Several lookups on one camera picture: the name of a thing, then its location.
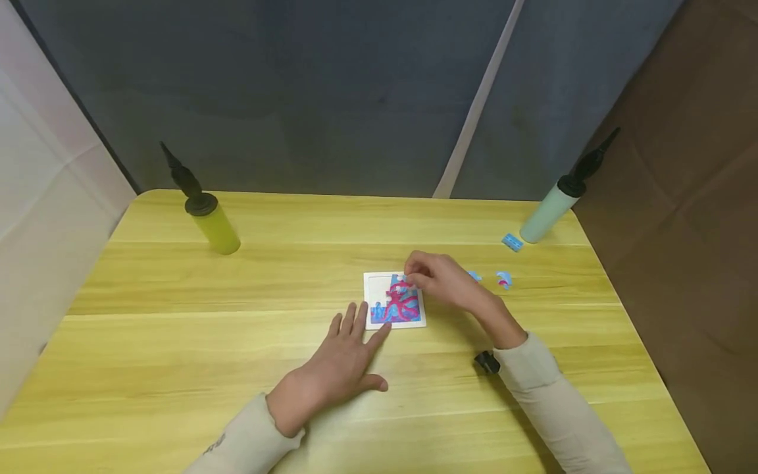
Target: wood grain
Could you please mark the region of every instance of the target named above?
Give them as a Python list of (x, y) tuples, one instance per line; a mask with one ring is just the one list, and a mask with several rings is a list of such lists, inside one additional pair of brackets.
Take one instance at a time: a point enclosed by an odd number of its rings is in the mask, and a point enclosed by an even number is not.
[[(707, 472), (576, 217), (514, 253), (532, 202), (218, 193), (240, 250), (207, 249), (177, 191), (137, 198), (0, 425), (0, 472), (181, 472), (243, 404), (302, 364), (362, 273), (413, 249), (484, 277), (551, 347), (635, 472)], [(496, 285), (508, 271), (513, 287)], [(372, 370), (390, 383), (323, 413), (285, 472), (550, 472), (471, 317), (427, 301)]]

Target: gray backdrop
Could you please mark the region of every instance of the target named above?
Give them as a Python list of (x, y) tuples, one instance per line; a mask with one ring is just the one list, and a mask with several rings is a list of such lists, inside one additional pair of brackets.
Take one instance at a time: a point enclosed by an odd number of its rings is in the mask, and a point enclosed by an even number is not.
[[(454, 197), (541, 199), (682, 0), (526, 0)], [(141, 190), (431, 196), (512, 0), (14, 0)]]

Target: sleeve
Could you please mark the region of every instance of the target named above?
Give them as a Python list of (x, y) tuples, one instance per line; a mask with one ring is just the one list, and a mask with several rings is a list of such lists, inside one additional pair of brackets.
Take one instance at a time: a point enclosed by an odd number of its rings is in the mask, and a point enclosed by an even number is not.
[(495, 349), (494, 356), (501, 379), (564, 471), (631, 472), (613, 435), (536, 335), (529, 333), (519, 347)]
[(305, 430), (287, 438), (277, 430), (260, 394), (232, 419), (220, 438), (211, 444), (184, 474), (266, 474), (300, 446)]

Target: puzzle piece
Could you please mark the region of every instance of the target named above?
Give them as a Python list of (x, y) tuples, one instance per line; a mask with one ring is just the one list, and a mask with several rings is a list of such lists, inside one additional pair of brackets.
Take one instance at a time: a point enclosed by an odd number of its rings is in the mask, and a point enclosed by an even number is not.
[(468, 272), (469, 275), (471, 275), (472, 278), (474, 278), (477, 283), (481, 281), (481, 277), (476, 274), (476, 272)]
[(513, 285), (513, 280), (511, 279), (511, 274), (508, 272), (497, 272), (495, 275), (500, 277), (500, 281), (497, 282), (498, 285), (502, 286), (506, 290), (509, 290), (511, 285)]
[(407, 322), (421, 320), (418, 290), (406, 283), (405, 275), (392, 275), (386, 292), (386, 305), (377, 301), (371, 308), (371, 322)]
[(524, 246), (524, 243), (514, 237), (513, 234), (507, 234), (501, 241), (514, 252), (518, 252)]

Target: white wall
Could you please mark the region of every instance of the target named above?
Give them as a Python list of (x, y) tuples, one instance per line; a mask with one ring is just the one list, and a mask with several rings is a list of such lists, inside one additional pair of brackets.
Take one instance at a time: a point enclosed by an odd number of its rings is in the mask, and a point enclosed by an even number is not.
[(134, 196), (0, 0), (0, 417)]

